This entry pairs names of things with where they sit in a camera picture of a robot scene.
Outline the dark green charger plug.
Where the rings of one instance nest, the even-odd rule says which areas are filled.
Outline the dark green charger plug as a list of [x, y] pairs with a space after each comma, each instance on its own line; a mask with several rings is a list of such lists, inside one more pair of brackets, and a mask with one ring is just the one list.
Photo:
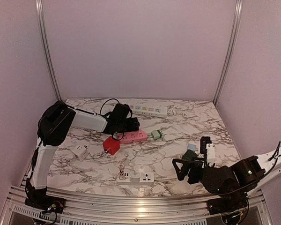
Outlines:
[[187, 150], [186, 153], [182, 156], [182, 160], [185, 162], [191, 162], [196, 160], [197, 154], [192, 150]]

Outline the pink triangular power socket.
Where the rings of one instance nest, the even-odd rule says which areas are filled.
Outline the pink triangular power socket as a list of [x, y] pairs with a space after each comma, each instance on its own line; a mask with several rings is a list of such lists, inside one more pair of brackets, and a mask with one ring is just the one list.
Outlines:
[[138, 131], [125, 132], [120, 138], [120, 143], [135, 143], [146, 141], [148, 135], [141, 129]]

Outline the green plug adapter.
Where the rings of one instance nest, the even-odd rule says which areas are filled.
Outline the green plug adapter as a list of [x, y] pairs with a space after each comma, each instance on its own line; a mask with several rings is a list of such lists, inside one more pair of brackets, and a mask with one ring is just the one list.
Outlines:
[[151, 136], [154, 140], [159, 140], [163, 138], [163, 132], [161, 130], [153, 130]]

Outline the white charger plug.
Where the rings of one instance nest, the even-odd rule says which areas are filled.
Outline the white charger plug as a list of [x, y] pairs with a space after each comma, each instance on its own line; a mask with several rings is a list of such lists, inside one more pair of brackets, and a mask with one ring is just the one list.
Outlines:
[[139, 183], [141, 179], [140, 172], [130, 172], [129, 173], [129, 180], [132, 183]]

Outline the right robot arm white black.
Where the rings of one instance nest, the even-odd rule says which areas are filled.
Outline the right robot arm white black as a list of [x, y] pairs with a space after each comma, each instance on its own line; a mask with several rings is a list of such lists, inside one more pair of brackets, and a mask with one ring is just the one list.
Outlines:
[[216, 167], [214, 144], [209, 136], [203, 136], [200, 153], [201, 158], [173, 159], [172, 164], [179, 181], [187, 176], [190, 185], [201, 183], [207, 192], [217, 197], [207, 201], [211, 215], [247, 207], [253, 190], [281, 172], [281, 144], [271, 152], [242, 159], [232, 166]]

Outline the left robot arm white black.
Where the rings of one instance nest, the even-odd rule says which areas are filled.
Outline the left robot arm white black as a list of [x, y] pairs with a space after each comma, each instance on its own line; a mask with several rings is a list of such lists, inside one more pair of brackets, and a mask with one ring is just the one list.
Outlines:
[[31, 171], [26, 181], [27, 199], [39, 208], [50, 204], [47, 192], [47, 174], [53, 155], [66, 139], [71, 127], [80, 127], [107, 135], [124, 134], [139, 130], [140, 123], [129, 105], [117, 103], [106, 114], [88, 112], [57, 101], [51, 105], [38, 122], [38, 142], [31, 161]]

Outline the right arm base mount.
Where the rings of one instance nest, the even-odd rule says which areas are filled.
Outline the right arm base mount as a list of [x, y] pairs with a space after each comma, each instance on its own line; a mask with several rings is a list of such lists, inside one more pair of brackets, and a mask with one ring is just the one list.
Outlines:
[[249, 203], [243, 201], [216, 198], [207, 201], [207, 209], [210, 215], [220, 214], [225, 225], [239, 225], [248, 214]]

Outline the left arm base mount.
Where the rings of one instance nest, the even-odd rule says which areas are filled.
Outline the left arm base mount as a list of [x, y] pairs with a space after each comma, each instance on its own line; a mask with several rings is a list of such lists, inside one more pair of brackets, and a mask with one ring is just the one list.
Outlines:
[[25, 205], [42, 210], [39, 216], [40, 218], [51, 214], [54, 218], [51, 224], [54, 224], [58, 221], [58, 214], [61, 214], [63, 212], [65, 203], [66, 200], [64, 198], [48, 195], [34, 200], [31, 200], [28, 197], [25, 199]]

